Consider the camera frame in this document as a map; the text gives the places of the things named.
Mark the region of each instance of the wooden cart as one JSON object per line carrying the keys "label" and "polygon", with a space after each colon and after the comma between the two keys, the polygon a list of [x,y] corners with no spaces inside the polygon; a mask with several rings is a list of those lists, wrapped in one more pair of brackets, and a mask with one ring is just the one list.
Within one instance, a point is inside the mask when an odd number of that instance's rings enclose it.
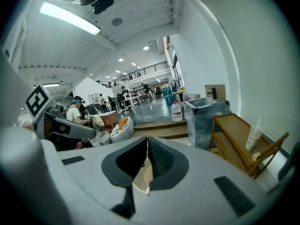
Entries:
{"label": "wooden cart", "polygon": [[[257,178],[269,165],[279,151],[283,141],[289,136],[286,132],[273,144],[261,136],[251,151],[246,149],[250,125],[234,113],[214,116],[213,129],[208,150],[219,155],[249,176]],[[215,131],[218,125],[222,131]],[[268,163],[260,169],[259,164],[272,156]]]}

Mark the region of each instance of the fluorescent light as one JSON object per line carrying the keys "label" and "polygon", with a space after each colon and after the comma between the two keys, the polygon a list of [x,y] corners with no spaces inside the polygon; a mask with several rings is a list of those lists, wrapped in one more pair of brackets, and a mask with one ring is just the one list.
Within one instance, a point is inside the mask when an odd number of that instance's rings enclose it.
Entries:
{"label": "fluorescent light", "polygon": [[89,32],[92,35],[97,35],[100,32],[100,28],[95,26],[94,24],[48,2],[43,3],[39,12],[68,22],[78,28]]}
{"label": "fluorescent light", "polygon": [[52,84],[44,84],[44,88],[50,88],[50,87],[57,87],[59,86],[60,84],[59,83],[52,83]]}

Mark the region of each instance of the box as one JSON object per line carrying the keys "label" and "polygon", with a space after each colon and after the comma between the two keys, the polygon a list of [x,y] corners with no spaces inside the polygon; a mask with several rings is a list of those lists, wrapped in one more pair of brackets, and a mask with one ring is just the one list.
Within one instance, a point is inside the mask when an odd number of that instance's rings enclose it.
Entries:
{"label": "box", "polygon": [[191,146],[208,149],[212,132],[214,115],[230,113],[229,102],[226,100],[205,97],[186,101],[184,116],[187,120],[188,139]]}

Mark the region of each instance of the wooden platform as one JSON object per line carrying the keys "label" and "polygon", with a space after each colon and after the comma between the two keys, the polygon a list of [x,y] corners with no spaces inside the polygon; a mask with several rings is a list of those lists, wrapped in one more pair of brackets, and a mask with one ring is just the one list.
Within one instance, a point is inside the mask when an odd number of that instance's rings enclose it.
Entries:
{"label": "wooden platform", "polygon": [[161,137],[165,139],[176,139],[188,137],[187,121],[183,119],[180,122],[172,120],[159,120],[155,122],[145,122],[137,124],[135,133],[131,137]]}

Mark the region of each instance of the plastic cup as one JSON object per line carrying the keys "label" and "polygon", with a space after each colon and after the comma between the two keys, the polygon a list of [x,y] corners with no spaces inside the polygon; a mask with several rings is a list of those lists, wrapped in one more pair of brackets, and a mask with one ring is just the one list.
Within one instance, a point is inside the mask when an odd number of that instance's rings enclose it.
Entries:
{"label": "plastic cup", "polygon": [[255,146],[257,140],[261,137],[263,133],[263,128],[258,126],[258,127],[253,127],[251,126],[250,133],[247,139],[246,143],[246,149],[248,151],[251,151],[253,147]]}

